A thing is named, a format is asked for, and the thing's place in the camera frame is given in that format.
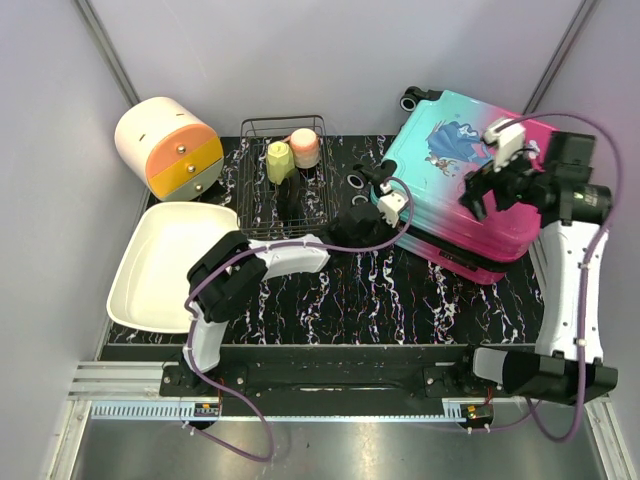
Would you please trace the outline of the pink ribbed cup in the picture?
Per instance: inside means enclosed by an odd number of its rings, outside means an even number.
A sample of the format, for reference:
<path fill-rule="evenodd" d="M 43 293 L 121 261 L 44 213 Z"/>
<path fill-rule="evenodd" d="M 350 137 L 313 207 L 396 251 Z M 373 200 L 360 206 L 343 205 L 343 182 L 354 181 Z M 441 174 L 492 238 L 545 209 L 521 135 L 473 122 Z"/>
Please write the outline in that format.
<path fill-rule="evenodd" d="M 289 138 L 295 165 L 302 169 L 315 167 L 319 162 L 319 137 L 309 128 L 296 129 Z"/>

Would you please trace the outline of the white rectangular tray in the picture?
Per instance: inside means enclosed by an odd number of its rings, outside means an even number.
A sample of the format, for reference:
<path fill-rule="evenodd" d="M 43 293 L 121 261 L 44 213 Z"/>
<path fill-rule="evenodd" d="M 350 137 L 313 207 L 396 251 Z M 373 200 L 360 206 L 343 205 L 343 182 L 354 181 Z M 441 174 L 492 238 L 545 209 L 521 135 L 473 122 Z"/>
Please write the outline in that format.
<path fill-rule="evenodd" d="M 116 324 L 151 333 L 185 334 L 187 273 L 226 233 L 238 228 L 230 208 L 165 202 L 141 217 L 111 285 L 106 310 Z"/>

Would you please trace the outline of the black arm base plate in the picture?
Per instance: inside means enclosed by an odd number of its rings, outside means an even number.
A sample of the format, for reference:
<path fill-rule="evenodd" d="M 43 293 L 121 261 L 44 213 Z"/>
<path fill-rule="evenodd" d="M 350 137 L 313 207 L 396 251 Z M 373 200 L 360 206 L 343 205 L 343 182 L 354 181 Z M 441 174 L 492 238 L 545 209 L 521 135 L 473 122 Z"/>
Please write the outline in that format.
<path fill-rule="evenodd" d="M 246 396 L 384 392 L 411 397 L 505 395 L 471 375 L 469 345 L 224 345 L 206 376 Z"/>

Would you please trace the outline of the aluminium frame rail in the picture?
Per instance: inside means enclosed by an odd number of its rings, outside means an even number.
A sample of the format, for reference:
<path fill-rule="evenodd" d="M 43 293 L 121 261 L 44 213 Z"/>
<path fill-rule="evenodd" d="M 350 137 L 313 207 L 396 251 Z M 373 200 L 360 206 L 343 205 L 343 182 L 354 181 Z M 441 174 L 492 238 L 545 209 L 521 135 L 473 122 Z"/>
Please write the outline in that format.
<path fill-rule="evenodd" d="M 270 422 L 465 421 L 491 418 L 493 407 L 523 396 L 427 397 L 404 393 L 263 392 L 246 396 L 196 375 L 184 360 L 87 362 L 74 376 L 70 394 L 90 400 L 97 416 L 111 419 L 254 420 Z"/>

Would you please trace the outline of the black object in basket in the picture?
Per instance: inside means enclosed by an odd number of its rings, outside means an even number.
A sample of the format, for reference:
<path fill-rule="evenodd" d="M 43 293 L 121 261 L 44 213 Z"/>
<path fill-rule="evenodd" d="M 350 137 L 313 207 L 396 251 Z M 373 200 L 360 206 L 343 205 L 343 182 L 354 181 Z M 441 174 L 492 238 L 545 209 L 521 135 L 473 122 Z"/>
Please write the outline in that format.
<path fill-rule="evenodd" d="M 300 189 L 301 178 L 297 169 L 294 169 L 292 174 L 278 186 L 277 213 L 283 222 L 299 219 L 301 215 Z"/>

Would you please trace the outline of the yellow faceted cup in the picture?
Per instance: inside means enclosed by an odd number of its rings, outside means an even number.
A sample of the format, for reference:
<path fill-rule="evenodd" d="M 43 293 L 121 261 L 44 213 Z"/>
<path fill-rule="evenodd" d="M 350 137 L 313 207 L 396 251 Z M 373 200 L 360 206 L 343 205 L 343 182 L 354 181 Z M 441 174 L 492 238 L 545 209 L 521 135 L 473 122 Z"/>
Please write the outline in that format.
<path fill-rule="evenodd" d="M 295 169 L 293 151 L 288 143 L 276 141 L 267 149 L 267 176 L 270 182 L 281 185 Z"/>

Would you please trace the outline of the black marble pattern mat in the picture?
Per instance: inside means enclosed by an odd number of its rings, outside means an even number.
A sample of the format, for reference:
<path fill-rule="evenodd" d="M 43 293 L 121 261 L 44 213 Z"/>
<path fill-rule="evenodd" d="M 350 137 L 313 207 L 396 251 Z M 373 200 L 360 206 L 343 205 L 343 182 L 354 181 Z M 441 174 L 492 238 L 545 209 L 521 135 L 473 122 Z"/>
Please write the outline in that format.
<path fill-rule="evenodd" d="M 543 313 L 523 257 L 476 285 L 403 249 L 359 255 L 337 270 L 261 284 L 228 324 L 231 344 L 531 343 Z"/>

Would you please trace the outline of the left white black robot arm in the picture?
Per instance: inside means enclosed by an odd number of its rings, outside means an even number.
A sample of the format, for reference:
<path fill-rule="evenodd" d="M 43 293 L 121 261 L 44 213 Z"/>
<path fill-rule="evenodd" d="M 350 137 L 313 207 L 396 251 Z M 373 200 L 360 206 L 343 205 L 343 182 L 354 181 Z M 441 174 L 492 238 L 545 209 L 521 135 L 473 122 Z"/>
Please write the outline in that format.
<path fill-rule="evenodd" d="M 226 326 L 247 308 L 262 282 L 319 273 L 337 267 L 348 255 L 393 245 L 407 209 L 403 199 L 362 203 L 338 215 L 319 234 L 288 240 L 258 241 L 237 228 L 226 230 L 187 273 L 185 308 L 192 325 L 183 348 L 187 366 L 181 384 L 196 396 L 214 388 Z"/>

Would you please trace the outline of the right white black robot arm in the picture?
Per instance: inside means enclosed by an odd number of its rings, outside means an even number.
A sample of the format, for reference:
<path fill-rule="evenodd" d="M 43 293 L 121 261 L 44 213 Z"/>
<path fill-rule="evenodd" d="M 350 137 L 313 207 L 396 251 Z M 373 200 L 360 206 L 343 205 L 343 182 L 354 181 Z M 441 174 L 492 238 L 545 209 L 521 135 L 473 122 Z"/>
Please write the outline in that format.
<path fill-rule="evenodd" d="M 453 374 L 463 395 L 476 396 L 491 382 L 510 395 L 575 405 L 616 387 L 618 372 L 604 364 L 598 331 L 603 226 L 613 202 L 609 188 L 590 182 L 595 143 L 591 135 L 555 131 L 539 170 L 520 150 L 507 166 L 489 162 L 466 175 L 459 202 L 479 221 L 488 216 L 487 193 L 499 211 L 537 209 L 548 270 L 534 351 L 474 348 Z"/>

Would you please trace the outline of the pink teal cartoon suitcase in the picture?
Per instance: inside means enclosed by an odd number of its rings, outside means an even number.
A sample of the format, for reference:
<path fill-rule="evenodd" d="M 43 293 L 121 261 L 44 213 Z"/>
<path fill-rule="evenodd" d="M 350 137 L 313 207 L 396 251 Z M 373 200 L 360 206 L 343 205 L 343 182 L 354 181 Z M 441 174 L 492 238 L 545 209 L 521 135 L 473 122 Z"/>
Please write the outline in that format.
<path fill-rule="evenodd" d="M 459 198 L 466 174 L 492 158 L 482 135 L 494 121 L 513 112 L 450 90 L 408 87 L 400 107 L 409 117 L 383 158 L 395 164 L 394 188 L 410 192 L 414 206 L 402 212 L 410 221 L 397 246 L 477 284 L 501 280 L 537 238 L 541 217 L 518 203 L 499 211 L 493 195 L 478 221 Z"/>

